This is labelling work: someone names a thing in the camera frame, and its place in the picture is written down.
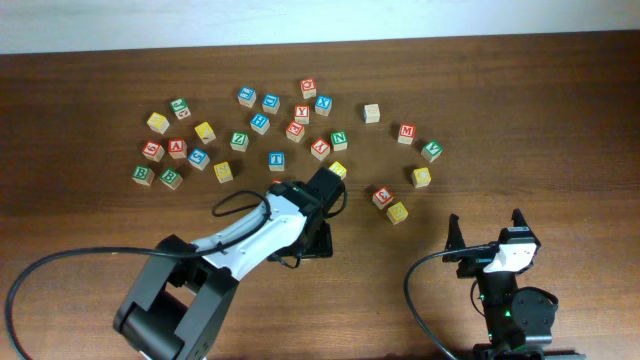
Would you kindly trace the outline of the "yellow S block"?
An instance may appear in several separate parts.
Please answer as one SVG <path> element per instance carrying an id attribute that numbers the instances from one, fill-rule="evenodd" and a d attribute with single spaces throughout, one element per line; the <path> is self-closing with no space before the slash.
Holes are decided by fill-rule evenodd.
<path id="1" fill-rule="evenodd" d="M 220 183 L 225 183 L 233 179 L 232 170 L 227 161 L 215 164 L 214 172 Z"/>

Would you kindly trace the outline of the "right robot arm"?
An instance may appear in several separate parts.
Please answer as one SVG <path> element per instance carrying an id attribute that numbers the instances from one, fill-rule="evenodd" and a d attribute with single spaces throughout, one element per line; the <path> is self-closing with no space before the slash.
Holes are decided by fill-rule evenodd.
<path id="1" fill-rule="evenodd" d="M 541 247 L 523 214 L 512 213 L 513 225 L 497 240 L 468 247 L 459 217 L 449 217 L 445 262 L 456 262 L 459 279 L 472 278 L 479 289 L 489 342 L 477 344 L 476 359 L 584 359 L 573 350 L 546 352 L 552 343 L 552 326 L 558 298 L 536 287 L 519 287 L 516 277 L 533 266 Z"/>

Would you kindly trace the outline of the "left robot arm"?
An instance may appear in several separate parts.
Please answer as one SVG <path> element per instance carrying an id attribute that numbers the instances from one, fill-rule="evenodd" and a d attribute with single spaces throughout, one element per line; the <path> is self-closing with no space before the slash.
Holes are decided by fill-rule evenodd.
<path id="1" fill-rule="evenodd" d="M 156 248 L 173 255 L 145 263 L 114 330 L 148 359 L 205 358 L 240 280 L 257 265 L 332 256 L 327 221 L 344 194 L 341 177 L 321 168 L 308 182 L 271 185 L 249 214 L 213 235 L 191 243 L 165 238 Z"/>

